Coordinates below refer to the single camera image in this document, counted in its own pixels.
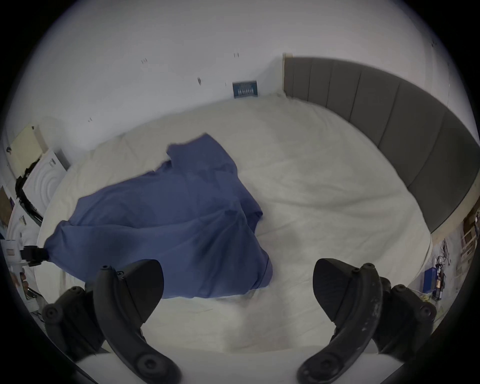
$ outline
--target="blue shirt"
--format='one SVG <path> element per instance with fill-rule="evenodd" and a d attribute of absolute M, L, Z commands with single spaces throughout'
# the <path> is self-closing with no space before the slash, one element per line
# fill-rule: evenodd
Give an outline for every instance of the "blue shirt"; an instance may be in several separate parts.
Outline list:
<path fill-rule="evenodd" d="M 205 134 L 168 147 L 156 171 L 78 200 L 45 248 L 82 281 L 101 266 L 162 265 L 164 298 L 238 295 L 268 285 L 272 265 L 255 237 L 262 211 L 226 151 Z"/>

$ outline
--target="headboard panel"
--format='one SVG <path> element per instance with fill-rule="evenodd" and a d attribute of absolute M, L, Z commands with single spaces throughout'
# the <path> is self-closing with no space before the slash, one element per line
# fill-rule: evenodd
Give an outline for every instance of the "headboard panel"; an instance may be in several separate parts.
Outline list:
<path fill-rule="evenodd" d="M 431 232 L 479 173 L 480 147 L 461 121 L 397 76 L 345 60 L 288 57 L 284 91 L 335 112 L 375 143 L 417 199 Z"/>

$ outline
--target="white duvet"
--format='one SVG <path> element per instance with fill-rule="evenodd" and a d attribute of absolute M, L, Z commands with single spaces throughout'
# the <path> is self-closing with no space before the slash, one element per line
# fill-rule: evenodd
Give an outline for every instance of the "white duvet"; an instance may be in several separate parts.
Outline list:
<path fill-rule="evenodd" d="M 142 327 L 147 341 L 230 352 L 326 345 L 335 326 L 312 291 L 319 258 L 374 263 L 392 285 L 407 285 L 420 272 L 430 232 L 394 168 L 333 112 L 284 95 L 217 103 L 101 144 L 69 169 L 47 208 L 38 245 L 69 219 L 80 197 L 156 169 L 168 144 L 204 132 L 230 154 L 264 212 L 256 235 L 274 276 L 268 287 L 244 296 L 162 300 Z M 52 263 L 35 274 L 51 302 L 81 283 Z"/>

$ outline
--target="screw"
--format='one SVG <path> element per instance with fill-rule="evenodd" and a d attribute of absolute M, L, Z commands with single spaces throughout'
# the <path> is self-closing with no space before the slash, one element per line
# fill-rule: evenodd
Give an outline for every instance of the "screw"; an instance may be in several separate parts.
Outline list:
<path fill-rule="evenodd" d="M 145 376 L 164 376 L 167 374 L 167 367 L 160 357 L 147 353 L 137 360 L 137 370 Z"/>
<path fill-rule="evenodd" d="M 427 306 L 420 308 L 420 315 L 422 317 L 429 317 L 432 314 L 432 311 Z"/>
<path fill-rule="evenodd" d="M 58 314 L 58 311 L 56 308 L 50 308 L 48 311 L 47 311 L 47 316 L 52 319 L 54 318 L 56 315 Z"/>

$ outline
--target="blue poster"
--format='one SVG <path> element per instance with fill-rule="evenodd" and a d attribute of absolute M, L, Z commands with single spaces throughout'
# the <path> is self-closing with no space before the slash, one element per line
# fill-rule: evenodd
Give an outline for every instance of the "blue poster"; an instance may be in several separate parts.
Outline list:
<path fill-rule="evenodd" d="M 247 97 L 258 96 L 257 82 L 245 81 L 240 83 L 232 83 L 233 85 L 233 97 Z"/>

